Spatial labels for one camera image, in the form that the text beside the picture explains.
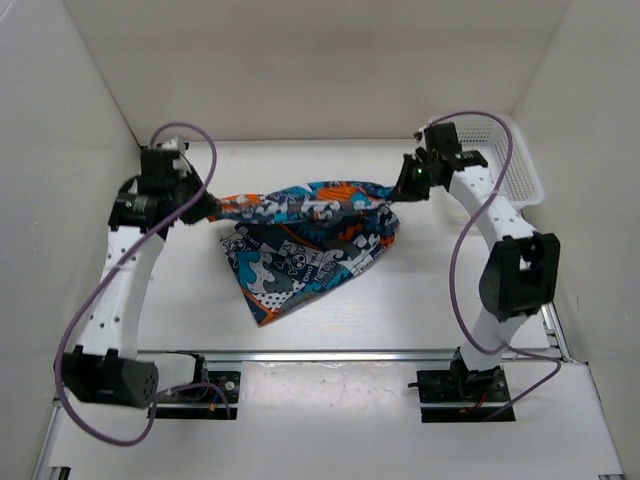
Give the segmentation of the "white plastic mesh basket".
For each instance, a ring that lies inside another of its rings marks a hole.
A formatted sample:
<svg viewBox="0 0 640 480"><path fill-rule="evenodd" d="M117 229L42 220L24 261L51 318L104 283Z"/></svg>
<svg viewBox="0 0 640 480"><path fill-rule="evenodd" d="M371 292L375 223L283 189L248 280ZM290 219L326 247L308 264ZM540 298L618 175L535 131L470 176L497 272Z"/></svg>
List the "white plastic mesh basket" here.
<svg viewBox="0 0 640 480"><path fill-rule="evenodd" d="M493 179L500 175L511 151L500 191L516 210L539 205L544 200L544 190L522 134L510 117L499 115L499 118L511 133L511 140L497 120L479 113L454 113L446 120L433 116L428 123L454 123L462 149L480 152L488 162Z"/></svg>

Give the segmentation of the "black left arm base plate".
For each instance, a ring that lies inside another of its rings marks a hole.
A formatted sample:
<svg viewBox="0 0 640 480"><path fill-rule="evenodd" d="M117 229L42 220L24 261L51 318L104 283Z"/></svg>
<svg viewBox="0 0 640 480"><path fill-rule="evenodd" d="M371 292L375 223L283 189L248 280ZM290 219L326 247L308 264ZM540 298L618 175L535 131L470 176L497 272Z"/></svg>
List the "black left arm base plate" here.
<svg viewBox="0 0 640 480"><path fill-rule="evenodd" d="M161 392L157 419L235 420L241 387L239 366L227 366L195 352L144 355L155 364Z"/></svg>

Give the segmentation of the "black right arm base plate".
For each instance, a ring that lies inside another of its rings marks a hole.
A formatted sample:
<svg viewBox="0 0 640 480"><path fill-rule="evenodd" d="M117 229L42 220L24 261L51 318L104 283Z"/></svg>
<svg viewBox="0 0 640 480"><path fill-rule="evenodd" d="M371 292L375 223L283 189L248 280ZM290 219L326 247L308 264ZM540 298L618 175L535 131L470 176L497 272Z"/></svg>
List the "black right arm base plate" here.
<svg viewBox="0 0 640 480"><path fill-rule="evenodd" d="M419 370L407 388L418 393L423 423L511 423L516 421L501 367L464 385L450 370Z"/></svg>

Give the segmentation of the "aluminium table edge rail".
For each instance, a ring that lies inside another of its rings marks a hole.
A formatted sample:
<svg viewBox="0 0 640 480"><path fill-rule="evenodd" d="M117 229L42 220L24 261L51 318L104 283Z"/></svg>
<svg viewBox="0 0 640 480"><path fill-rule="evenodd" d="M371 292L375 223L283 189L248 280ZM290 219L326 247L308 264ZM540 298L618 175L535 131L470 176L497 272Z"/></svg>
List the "aluminium table edge rail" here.
<svg viewBox="0 0 640 480"><path fill-rule="evenodd" d="M454 349L445 350L298 350L298 351L249 351L249 350L179 350L180 354L204 356L209 362L449 362Z"/></svg>

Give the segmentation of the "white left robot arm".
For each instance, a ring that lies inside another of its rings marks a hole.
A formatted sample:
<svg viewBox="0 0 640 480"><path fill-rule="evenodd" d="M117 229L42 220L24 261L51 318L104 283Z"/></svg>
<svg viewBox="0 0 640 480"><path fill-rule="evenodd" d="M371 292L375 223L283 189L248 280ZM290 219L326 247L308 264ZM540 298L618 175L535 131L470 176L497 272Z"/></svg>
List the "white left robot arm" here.
<svg viewBox="0 0 640 480"><path fill-rule="evenodd" d="M153 267L175 214L186 225L206 218L215 200L172 139L140 153L141 172L119 189L108 220L105 287L89 300L86 323L54 363L61 386L80 401L143 409L160 382L158 365L138 357L138 326Z"/></svg>

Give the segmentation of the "colourful patterned shorts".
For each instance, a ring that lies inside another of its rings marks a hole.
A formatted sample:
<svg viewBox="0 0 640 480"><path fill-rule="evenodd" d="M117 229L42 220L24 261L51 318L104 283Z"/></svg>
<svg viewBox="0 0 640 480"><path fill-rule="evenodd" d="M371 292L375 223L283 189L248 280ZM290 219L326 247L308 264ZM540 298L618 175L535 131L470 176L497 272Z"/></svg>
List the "colourful patterned shorts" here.
<svg viewBox="0 0 640 480"><path fill-rule="evenodd" d="M258 326L362 275L392 246L394 190L320 181L220 198L209 221L230 221L220 245Z"/></svg>

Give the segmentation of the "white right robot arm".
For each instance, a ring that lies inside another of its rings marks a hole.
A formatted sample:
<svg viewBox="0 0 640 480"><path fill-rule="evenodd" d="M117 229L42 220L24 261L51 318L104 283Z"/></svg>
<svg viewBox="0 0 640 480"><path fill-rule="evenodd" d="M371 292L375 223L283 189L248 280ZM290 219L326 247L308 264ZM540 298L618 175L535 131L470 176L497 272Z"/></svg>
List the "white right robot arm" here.
<svg viewBox="0 0 640 480"><path fill-rule="evenodd" d="M449 387L460 399L480 393L499 366L519 328L555 295L560 242L524 220L501 192L478 151L466 151L453 123L425 126L417 148L403 157L395 201L426 200L442 187L469 214L489 257L479 280L482 309L450 364Z"/></svg>

